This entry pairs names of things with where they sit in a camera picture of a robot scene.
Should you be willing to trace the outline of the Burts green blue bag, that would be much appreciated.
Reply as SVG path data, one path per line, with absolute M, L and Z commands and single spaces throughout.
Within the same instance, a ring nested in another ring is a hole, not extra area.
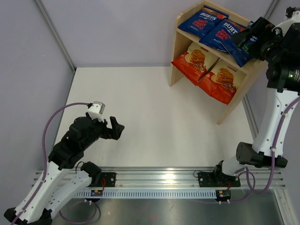
M 222 42 L 223 47 L 226 49 L 226 51 L 231 55 L 231 57 L 236 61 L 236 63 L 239 65 L 239 67 L 243 67 L 250 59 L 252 59 L 252 56 L 249 54 L 249 47 L 251 44 L 253 44 L 257 37 L 252 36 L 246 44 L 244 44 L 241 48 L 238 48 L 233 41 L 233 34 L 241 32 L 246 29 L 245 26 L 240 25 L 238 23 L 235 23 L 231 20 L 228 20 L 230 25 L 236 29 L 236 31 L 232 31 L 232 36 L 228 39 L 225 39 Z

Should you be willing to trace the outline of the Burts chilli bag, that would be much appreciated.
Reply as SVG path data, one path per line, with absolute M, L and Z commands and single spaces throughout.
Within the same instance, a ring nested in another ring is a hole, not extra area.
M 192 15 L 178 28 L 182 31 L 194 34 L 200 38 L 205 37 L 219 23 L 229 17 L 228 13 L 222 12 L 210 6 L 204 6 L 200 11 Z
M 227 52 L 222 45 L 222 41 L 232 37 L 233 34 L 243 31 L 246 27 L 229 19 L 223 19 L 215 28 L 213 28 L 205 37 L 199 40 L 210 48 Z

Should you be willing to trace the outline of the cassava chips bag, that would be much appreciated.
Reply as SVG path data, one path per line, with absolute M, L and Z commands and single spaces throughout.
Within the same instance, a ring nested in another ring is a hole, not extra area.
M 197 84 L 206 94 L 229 104 L 246 74 L 224 60 L 220 60 Z
M 180 55 L 171 63 L 191 83 L 197 86 L 200 80 L 208 73 L 218 60 L 218 56 L 193 42 L 189 46 L 187 52 Z

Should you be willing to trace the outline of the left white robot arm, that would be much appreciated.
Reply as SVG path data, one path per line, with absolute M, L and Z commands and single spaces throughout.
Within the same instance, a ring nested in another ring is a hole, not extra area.
M 49 225 L 53 218 L 76 193 L 88 186 L 104 185 L 102 170 L 92 162 L 82 165 L 82 169 L 61 189 L 57 186 L 69 174 L 76 163 L 83 158 L 84 151 L 99 138 L 118 140 L 124 125 L 111 116 L 111 128 L 107 121 L 100 121 L 89 115 L 76 118 L 52 149 L 47 168 L 26 196 L 15 208 L 9 208 L 4 217 L 16 225 Z

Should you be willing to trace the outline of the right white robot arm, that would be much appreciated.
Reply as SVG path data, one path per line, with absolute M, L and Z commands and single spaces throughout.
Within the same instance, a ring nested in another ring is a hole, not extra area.
M 300 20 L 296 15 L 275 26 L 260 17 L 249 28 L 234 34 L 233 41 L 241 49 L 251 38 L 249 53 L 266 61 L 267 104 L 258 135 L 252 144 L 240 142 L 230 160 L 215 166 L 212 178 L 215 184 L 238 181 L 238 172 L 244 165 L 285 168 L 283 144 L 294 108 L 300 100 Z

